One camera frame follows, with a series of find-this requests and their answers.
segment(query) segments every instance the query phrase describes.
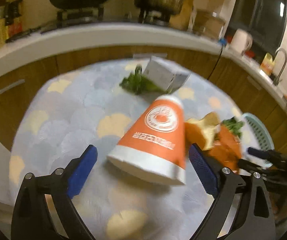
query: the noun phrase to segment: metal screw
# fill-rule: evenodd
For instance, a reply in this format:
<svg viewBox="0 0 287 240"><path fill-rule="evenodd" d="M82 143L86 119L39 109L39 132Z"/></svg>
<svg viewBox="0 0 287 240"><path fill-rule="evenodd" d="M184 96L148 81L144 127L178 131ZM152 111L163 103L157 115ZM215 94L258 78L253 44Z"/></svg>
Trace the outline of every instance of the metal screw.
<svg viewBox="0 0 287 240"><path fill-rule="evenodd" d="M57 169L54 171L54 173L55 173L56 175L61 175L61 174L63 174L63 171L64 171L63 168L57 168Z"/></svg>
<svg viewBox="0 0 287 240"><path fill-rule="evenodd" d="M230 169L227 168L227 167L224 167L224 168L222 168L222 172L223 172L224 174L229 174L229 173L230 173Z"/></svg>
<svg viewBox="0 0 287 240"><path fill-rule="evenodd" d="M31 178L32 178L32 175L33 175L33 174L32 174L31 172L29 172L29 173L26 174L25 178L26 178L26 179L31 179Z"/></svg>
<svg viewBox="0 0 287 240"><path fill-rule="evenodd" d="M253 175L254 175L254 177L257 178L257 179L259 179L259 178L261 177L260 174L257 173L257 172L254 172Z"/></svg>

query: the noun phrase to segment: cup logo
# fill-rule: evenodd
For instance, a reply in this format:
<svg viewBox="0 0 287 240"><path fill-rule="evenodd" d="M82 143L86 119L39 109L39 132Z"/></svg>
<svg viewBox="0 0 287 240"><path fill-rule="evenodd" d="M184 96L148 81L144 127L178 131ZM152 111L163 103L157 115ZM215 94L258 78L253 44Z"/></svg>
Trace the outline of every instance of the cup logo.
<svg viewBox="0 0 287 240"><path fill-rule="evenodd" d="M147 113L145 124L155 131L172 132L178 127L178 116L171 107L160 105Z"/></svg>

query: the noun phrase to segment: pot handle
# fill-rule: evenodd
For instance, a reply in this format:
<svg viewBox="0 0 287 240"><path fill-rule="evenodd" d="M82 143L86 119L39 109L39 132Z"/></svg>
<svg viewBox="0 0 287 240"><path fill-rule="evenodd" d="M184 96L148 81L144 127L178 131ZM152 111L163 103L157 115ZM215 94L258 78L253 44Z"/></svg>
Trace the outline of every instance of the pot handle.
<svg viewBox="0 0 287 240"><path fill-rule="evenodd" d="M250 50L250 48L252 46L252 42L253 42L252 36L249 33L248 33L247 42L248 42L248 44L247 44L247 47L245 48L245 51Z"/></svg>

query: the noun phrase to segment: tablecloth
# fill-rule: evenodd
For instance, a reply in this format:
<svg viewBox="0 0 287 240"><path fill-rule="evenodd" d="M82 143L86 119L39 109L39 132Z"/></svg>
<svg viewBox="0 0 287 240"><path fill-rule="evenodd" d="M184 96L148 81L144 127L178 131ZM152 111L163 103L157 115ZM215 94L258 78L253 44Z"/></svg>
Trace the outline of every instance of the tablecloth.
<svg viewBox="0 0 287 240"><path fill-rule="evenodd" d="M186 185L178 187L144 182L106 161L106 155L127 129L159 96L136 96L119 87L138 63L145 67L148 59L89 65L53 78L39 90L13 143L9 172L13 203L26 173L50 174L93 144L98 149L98 161L72 202L96 239L109 239L108 223L125 212L136 212L147 221L130 239L186 240L192 236L213 197L205 193L188 159ZM174 95L183 102L185 120L201 119L215 111L221 120L237 116L245 121L227 94L197 74L191 73ZM247 124L242 133L242 152L246 157L249 146L259 146ZM250 159L262 164L255 157ZM221 235L229 231L236 207L237 200Z"/></svg>

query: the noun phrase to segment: wooden cabinet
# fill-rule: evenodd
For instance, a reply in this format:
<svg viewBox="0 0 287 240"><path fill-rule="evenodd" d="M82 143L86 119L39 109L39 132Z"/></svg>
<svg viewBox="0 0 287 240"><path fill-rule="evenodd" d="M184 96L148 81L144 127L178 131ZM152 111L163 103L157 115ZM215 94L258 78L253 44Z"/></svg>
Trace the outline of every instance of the wooden cabinet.
<svg viewBox="0 0 287 240"><path fill-rule="evenodd" d="M0 142L8 150L35 94L57 74L55 57L50 57L0 77Z"/></svg>
<svg viewBox="0 0 287 240"><path fill-rule="evenodd" d="M91 48L68 52L56 56L59 73L95 63L99 61L132 58L133 54L166 53L167 59L173 60L185 68L192 70L204 78L208 78L213 71L218 55L189 49L179 49L159 46L112 46Z"/></svg>
<svg viewBox="0 0 287 240"><path fill-rule="evenodd" d="M11 150L20 122L43 84L54 76L100 61L165 53L185 68L226 92L242 112L256 115L267 127L275 149L287 153L287 116L245 70L232 60L205 52L162 46L110 46L72 51L13 70L0 77L0 142Z"/></svg>
<svg viewBox="0 0 287 240"><path fill-rule="evenodd" d="M209 81L227 93L242 112L256 115L269 131L275 149L287 154L287 115L245 70L220 58Z"/></svg>

